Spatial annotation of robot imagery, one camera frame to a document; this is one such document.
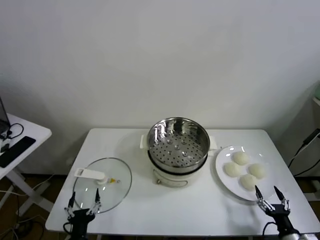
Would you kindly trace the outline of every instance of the white table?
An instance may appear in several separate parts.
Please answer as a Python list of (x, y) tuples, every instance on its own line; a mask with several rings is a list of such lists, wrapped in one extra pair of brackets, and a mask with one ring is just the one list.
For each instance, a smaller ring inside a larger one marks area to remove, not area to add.
[[(12, 161), (8, 166), (6, 166), (5, 168), (0, 167), (0, 179), (2, 179), (4, 176), (8, 177), (8, 179), (10, 179), (17, 187), (19, 187), (24, 193), (30, 196), (30, 198), (20, 207), (20, 216), (22, 216), (33, 203), (50, 212), (53, 207), (53, 203), (40, 196), (40, 194), (44, 192), (50, 184), (46, 182), (35, 191), (27, 183), (25, 183), (24, 177), (18, 171), (14, 170), (14, 168), (17, 167), (19, 163), (21, 163), (27, 156), (29, 156), (51, 136), (51, 130), (11, 114), (8, 114), (8, 118), (11, 125), (18, 123), (23, 125), (24, 127), (23, 133), (10, 142), (10, 147), (17, 143), (24, 136), (35, 139), (35, 143), (32, 144), (27, 150), (25, 150), (14, 161)], [(13, 127), (12, 136), (19, 134), (20, 131), (21, 128), (19, 126)], [(13, 189), (13, 186), (11, 186), (8, 191), (12, 192)], [(9, 195), (9, 193), (6, 193), (3, 196), (0, 201), (0, 208), (3, 206)]]
[[(151, 162), (139, 149), (147, 129), (95, 128), (88, 133), (46, 221), (51, 231), (63, 231), (67, 222), (64, 207), (72, 195), (76, 168), (94, 160), (116, 157), (132, 170), (129, 194), (116, 208), (98, 214), (88, 225), (90, 234), (153, 236), (255, 236), (272, 219), (254, 203), (231, 193), (213, 170), (215, 157), (203, 166), (199, 179), (186, 188), (155, 184)], [(276, 171), (277, 186), (290, 200), (293, 226), (301, 233), (320, 232), (320, 223), (275, 145), (263, 130), (207, 130), (218, 147), (243, 145), (255, 148), (269, 159)], [(269, 201), (279, 203), (276, 195)], [(278, 234), (270, 225), (266, 234)]]

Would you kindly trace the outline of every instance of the cable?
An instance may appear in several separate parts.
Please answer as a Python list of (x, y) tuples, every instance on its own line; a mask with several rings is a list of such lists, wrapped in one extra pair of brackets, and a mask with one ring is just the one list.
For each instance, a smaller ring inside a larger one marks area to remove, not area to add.
[(33, 219), (38, 218), (38, 217), (41, 218), (43, 221), (47, 221), (47, 219), (45, 219), (43, 216), (41, 216), (41, 215), (36, 215), (36, 216), (30, 217), (30, 218), (28, 218), (28, 219), (26, 219), (26, 220), (18, 221), (18, 224), (25, 223), (25, 222), (27, 222), (27, 221), (33, 220)]
[[(10, 136), (10, 135), (12, 134), (11, 128), (12, 128), (13, 126), (20, 126), (20, 127), (21, 127), (21, 132), (20, 132), (19, 134), (15, 135), (15, 136)], [(22, 124), (20, 124), (20, 123), (14, 123), (14, 124), (12, 124), (12, 125), (9, 127), (9, 129), (8, 129), (8, 131), (7, 131), (7, 138), (8, 138), (8, 139), (15, 139), (16, 137), (19, 137), (19, 136), (24, 132), (24, 130), (25, 130), (25, 128), (24, 128), (24, 126), (23, 126)]]
[(263, 237), (265, 236), (265, 231), (266, 231), (267, 227), (268, 227), (270, 224), (277, 225), (277, 224), (276, 224), (275, 222), (273, 222), (273, 221), (267, 222), (267, 224), (264, 226), (264, 228), (263, 228), (263, 230), (262, 230), (262, 236), (263, 236)]
[[(54, 175), (55, 174), (52, 174), (47, 180), (44, 180), (44, 181), (40, 182), (39, 184), (35, 185), (32, 189), (34, 190), (35, 188), (39, 187), (40, 185), (48, 182)], [(27, 194), (19, 194), (19, 193), (16, 193), (14, 191), (0, 190), (0, 193), (9, 193), (9, 194), (13, 194), (13, 195), (21, 196), (21, 197), (27, 196)]]
[(32, 220), (29, 220), (19, 225), (15, 225), (14, 232), (19, 238), (23, 239), (30, 234), (33, 227), (34, 222)]
[[(67, 225), (70, 225), (70, 231), (68, 231), (67, 229), (66, 229), (66, 226)], [(65, 224), (63, 224), (63, 230), (67, 233), (67, 234), (69, 234), (69, 235), (71, 235), (71, 231), (72, 231), (72, 224), (70, 223), (70, 222), (66, 222)]]
[(302, 172), (300, 172), (300, 173), (298, 173), (298, 174), (295, 174), (295, 175), (293, 175), (293, 176), (294, 176), (294, 177), (297, 177), (297, 176), (299, 176), (299, 175), (301, 175), (301, 174), (304, 174), (305, 172), (313, 169), (318, 163), (320, 163), (320, 159), (319, 159), (312, 167), (310, 167), (310, 168), (308, 168), (307, 170), (304, 170), (304, 171), (302, 171)]
[(7, 230), (5, 230), (3, 233), (0, 234), (0, 236), (2, 236), (3, 234), (9, 232), (10, 230), (12, 230), (12, 227), (8, 228)]
[(15, 224), (17, 224), (19, 222), (19, 217), (20, 217), (20, 202), (19, 202), (19, 196), (18, 195), (15, 195), (15, 196), (16, 196), (16, 204), (17, 204), (17, 215), (16, 215), (16, 223)]
[(291, 158), (291, 161), (290, 161), (290, 163), (289, 163), (289, 165), (288, 165), (288, 168), (290, 168), (290, 166), (291, 166), (291, 164), (293, 163), (293, 161), (295, 160), (296, 156), (300, 153), (300, 150), (301, 150), (304, 146), (305, 146), (305, 145), (302, 144), (301, 147), (298, 149), (298, 151), (296, 151), (294, 157)]
[(45, 228), (44, 228), (44, 225), (38, 221), (33, 221), (34, 224), (39, 224), (41, 226), (41, 229), (42, 229), (42, 232), (41, 232), (41, 235), (40, 235), (40, 238), (39, 240), (42, 239), (42, 237), (44, 236), (44, 233), (45, 233)]
[[(17, 234), (15, 233), (15, 231), (14, 231), (14, 229), (13, 229), (13, 228), (10, 228), (10, 229), (8, 229), (8, 230), (12, 230), (12, 231), (13, 231), (14, 236), (16, 237), (16, 240), (19, 240), (19, 238), (18, 238), (18, 236), (17, 236)], [(0, 240), (5, 239), (5, 238), (6, 238), (6, 236), (8, 236), (8, 234), (9, 234), (9, 233), (11, 233), (11, 231), (6, 232), (6, 234), (5, 234), (5, 235), (4, 235)]]
[(290, 166), (293, 163), (293, 161), (295, 160), (295, 158), (300, 153), (302, 153), (319, 135), (320, 135), (320, 129), (317, 128), (305, 140), (303, 140), (303, 144), (301, 145), (301, 147), (298, 149), (298, 151), (296, 152), (294, 157), (290, 159), (290, 163), (288, 165), (288, 168), (290, 168)]

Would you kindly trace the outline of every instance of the pot handle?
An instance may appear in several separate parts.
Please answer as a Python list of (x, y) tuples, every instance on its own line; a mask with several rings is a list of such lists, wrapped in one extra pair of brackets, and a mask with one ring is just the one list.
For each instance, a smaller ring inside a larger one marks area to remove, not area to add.
[(208, 155), (213, 156), (215, 154), (215, 150), (218, 149), (218, 146), (214, 136), (209, 136), (209, 139), (210, 139), (210, 148), (209, 148)]
[(140, 139), (140, 149), (148, 149), (147, 137), (146, 135), (141, 135)]

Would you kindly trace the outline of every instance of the glass lid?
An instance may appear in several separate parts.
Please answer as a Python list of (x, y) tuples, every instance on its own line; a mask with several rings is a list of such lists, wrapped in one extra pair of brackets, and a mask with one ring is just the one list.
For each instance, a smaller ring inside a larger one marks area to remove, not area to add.
[(132, 173), (128, 164), (115, 157), (105, 157), (92, 162), (88, 170), (103, 172), (106, 183), (98, 183), (95, 179), (77, 177), (73, 185), (75, 203), (81, 209), (91, 208), (95, 203), (99, 190), (101, 208), (98, 213), (105, 213), (116, 206), (127, 196), (131, 184)]

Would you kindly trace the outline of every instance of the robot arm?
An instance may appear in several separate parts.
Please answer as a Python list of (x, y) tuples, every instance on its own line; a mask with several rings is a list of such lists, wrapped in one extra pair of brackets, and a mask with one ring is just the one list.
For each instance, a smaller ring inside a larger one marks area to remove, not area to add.
[(69, 200), (68, 207), (64, 208), (68, 216), (68, 222), (65, 223), (65, 225), (71, 225), (71, 232), (65, 231), (71, 235), (70, 240), (88, 240), (88, 224), (95, 219), (96, 214), (101, 208), (99, 190), (96, 189), (94, 204), (91, 208), (73, 211), (75, 197), (76, 193), (73, 192), (72, 197)]
[(259, 188), (255, 186), (257, 204), (261, 210), (265, 212), (265, 214), (274, 219), (279, 231), (279, 238), (283, 240), (308, 239), (309, 237), (307, 235), (301, 235), (300, 232), (293, 227), (289, 220), (289, 200), (285, 198), (285, 196), (276, 186), (274, 186), (274, 190), (277, 197), (281, 201), (281, 204), (270, 204), (264, 200)]

